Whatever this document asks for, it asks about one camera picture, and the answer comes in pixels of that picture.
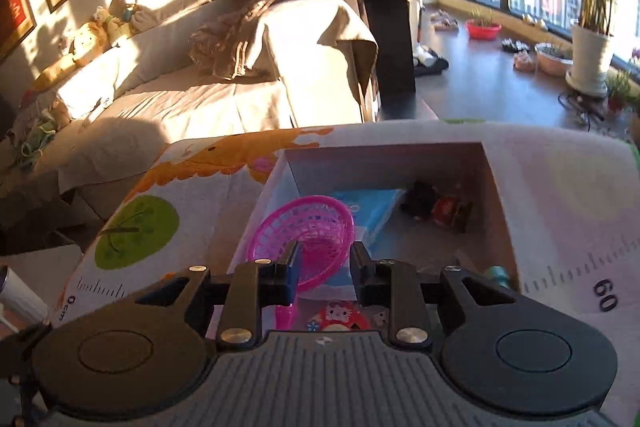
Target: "round black pad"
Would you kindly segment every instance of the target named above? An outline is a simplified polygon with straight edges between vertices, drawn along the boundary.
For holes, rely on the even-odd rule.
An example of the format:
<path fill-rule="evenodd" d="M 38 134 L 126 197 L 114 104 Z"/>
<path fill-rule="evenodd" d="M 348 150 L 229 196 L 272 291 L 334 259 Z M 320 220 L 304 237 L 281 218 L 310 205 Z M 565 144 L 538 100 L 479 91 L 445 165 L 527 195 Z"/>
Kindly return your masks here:
<path fill-rule="evenodd" d="M 599 331 L 533 301 L 476 311 L 441 354 L 463 394 L 522 415 L 568 414 L 604 400 L 618 362 Z"/>
<path fill-rule="evenodd" d="M 540 330 L 513 331 L 498 341 L 497 349 L 504 363 L 528 373 L 555 371 L 571 358 L 563 338 Z"/>
<path fill-rule="evenodd" d="M 206 345 L 163 307 L 106 307 L 52 331 L 33 369 L 45 399 L 85 419 L 127 419 L 189 394 L 207 367 Z"/>
<path fill-rule="evenodd" d="M 154 344 L 133 331 L 103 331 L 89 337 L 78 350 L 80 362 L 97 373 L 126 373 L 151 358 Z"/>

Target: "floor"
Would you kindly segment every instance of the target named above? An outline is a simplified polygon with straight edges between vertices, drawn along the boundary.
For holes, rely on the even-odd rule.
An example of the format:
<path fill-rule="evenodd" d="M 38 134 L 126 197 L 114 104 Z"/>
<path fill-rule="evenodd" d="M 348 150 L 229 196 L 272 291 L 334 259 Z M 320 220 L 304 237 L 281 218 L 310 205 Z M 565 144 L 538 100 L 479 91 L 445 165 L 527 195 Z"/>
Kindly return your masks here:
<path fill-rule="evenodd" d="M 429 14 L 427 10 L 423 19 L 422 44 L 446 58 L 450 66 L 441 75 L 416 78 L 416 91 L 439 118 L 581 128 L 575 112 L 558 103 L 558 95 L 566 89 L 564 79 L 513 69 L 513 55 L 502 50 L 500 41 L 515 35 L 503 32 L 494 42 L 470 40 L 463 27 L 467 17 L 456 12 L 451 14 L 460 23 L 459 31 L 436 32 Z"/>

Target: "pink plastic basket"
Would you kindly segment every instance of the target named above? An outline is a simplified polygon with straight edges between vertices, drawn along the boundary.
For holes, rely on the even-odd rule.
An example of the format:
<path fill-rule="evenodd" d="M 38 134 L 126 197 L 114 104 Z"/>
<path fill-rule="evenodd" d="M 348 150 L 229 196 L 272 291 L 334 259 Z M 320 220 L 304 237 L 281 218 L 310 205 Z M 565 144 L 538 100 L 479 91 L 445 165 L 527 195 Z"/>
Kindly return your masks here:
<path fill-rule="evenodd" d="M 280 207 L 258 227 L 247 249 L 248 261 L 276 261 L 291 241 L 302 245 L 298 292 L 316 288 L 338 271 L 353 242 L 353 216 L 328 196 L 298 198 Z M 276 309 L 276 327 L 289 329 L 296 305 Z"/>

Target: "green circle print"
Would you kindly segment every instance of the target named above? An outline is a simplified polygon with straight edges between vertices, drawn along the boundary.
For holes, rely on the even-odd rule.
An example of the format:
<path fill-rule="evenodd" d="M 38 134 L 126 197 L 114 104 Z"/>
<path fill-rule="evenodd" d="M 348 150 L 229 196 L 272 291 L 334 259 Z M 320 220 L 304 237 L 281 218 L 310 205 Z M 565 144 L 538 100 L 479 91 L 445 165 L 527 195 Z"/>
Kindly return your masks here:
<path fill-rule="evenodd" d="M 95 266 L 117 270 L 138 263 L 166 245 L 178 230 L 174 206 L 157 196 L 139 196 L 119 211 L 99 235 Z"/>

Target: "pillow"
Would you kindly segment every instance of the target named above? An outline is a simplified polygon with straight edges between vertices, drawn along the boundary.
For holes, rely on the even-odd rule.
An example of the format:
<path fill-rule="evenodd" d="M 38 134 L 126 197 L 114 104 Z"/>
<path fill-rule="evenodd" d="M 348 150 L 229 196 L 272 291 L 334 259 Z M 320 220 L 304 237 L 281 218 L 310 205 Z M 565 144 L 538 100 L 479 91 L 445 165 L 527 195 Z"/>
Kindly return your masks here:
<path fill-rule="evenodd" d="M 75 120 L 94 110 L 100 100 L 113 100 L 118 64 L 118 49 L 112 48 L 76 70 L 68 79 L 41 92 L 15 117 L 9 131 L 13 135 L 12 141 L 23 142 L 42 111 L 56 100 L 65 103 L 69 116 Z"/>
<path fill-rule="evenodd" d="M 119 63 L 118 48 L 112 48 L 76 71 L 66 82 L 54 86 L 71 118 L 82 118 L 100 102 L 113 100 Z"/>
<path fill-rule="evenodd" d="M 212 0 L 137 0 L 140 7 L 131 18 L 131 25 L 145 32 L 171 17 L 211 2 Z"/>
<path fill-rule="evenodd" d="M 238 10 L 246 1 L 215 0 L 123 42 L 116 98 L 163 74 L 190 66 L 191 35 L 205 22 Z"/>

